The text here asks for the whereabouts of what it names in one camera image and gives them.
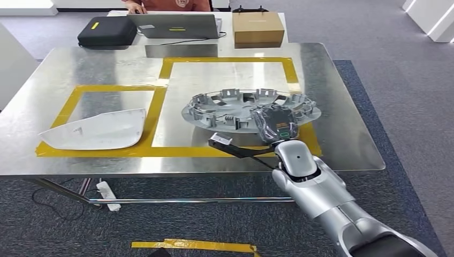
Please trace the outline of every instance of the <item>yellow label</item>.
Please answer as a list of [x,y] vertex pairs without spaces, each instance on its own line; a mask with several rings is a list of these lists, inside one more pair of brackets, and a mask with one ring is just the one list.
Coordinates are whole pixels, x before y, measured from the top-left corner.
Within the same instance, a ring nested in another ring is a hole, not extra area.
[[97,22],[97,23],[93,24],[93,27],[92,27],[92,29],[96,29],[96,27],[97,27],[98,25],[99,25],[99,22]]

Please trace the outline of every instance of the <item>cardboard box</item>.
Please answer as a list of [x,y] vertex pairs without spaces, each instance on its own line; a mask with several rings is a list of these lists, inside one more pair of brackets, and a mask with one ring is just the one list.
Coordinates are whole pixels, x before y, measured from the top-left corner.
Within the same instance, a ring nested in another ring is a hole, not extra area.
[[235,48],[280,47],[284,26],[276,12],[233,13]]

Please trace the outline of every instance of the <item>robotic arm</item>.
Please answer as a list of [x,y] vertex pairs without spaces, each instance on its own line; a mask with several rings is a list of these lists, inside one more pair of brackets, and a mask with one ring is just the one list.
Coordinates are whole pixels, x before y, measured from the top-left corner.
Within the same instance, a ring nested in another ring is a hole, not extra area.
[[361,209],[346,190],[344,181],[321,159],[312,156],[306,144],[292,140],[298,132],[292,129],[295,124],[286,107],[261,106],[252,110],[252,117],[261,138],[271,143],[270,148],[239,148],[219,133],[213,135],[209,145],[239,158],[275,152],[279,165],[272,173],[274,181],[306,215],[323,226],[340,256],[437,256],[427,246],[400,234]]

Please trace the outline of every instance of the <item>white wall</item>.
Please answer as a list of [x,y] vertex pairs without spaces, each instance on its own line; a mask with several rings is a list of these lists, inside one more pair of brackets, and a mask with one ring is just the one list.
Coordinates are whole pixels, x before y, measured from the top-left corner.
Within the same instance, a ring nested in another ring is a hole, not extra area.
[[453,3],[453,0],[416,0],[408,15],[428,33]]
[[[124,8],[121,0],[52,0],[57,8]],[[229,7],[229,0],[213,0],[214,8]]]
[[0,16],[53,16],[57,13],[51,0],[0,0]]
[[3,110],[38,67],[38,62],[2,24],[0,46],[0,110]]
[[454,0],[407,0],[402,6],[418,26],[435,42],[454,37]]

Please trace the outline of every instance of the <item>laptop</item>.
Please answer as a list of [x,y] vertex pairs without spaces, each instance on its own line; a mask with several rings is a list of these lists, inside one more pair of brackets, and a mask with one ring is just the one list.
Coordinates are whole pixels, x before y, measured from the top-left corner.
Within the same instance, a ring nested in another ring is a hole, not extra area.
[[222,19],[214,14],[128,14],[149,39],[217,39]]

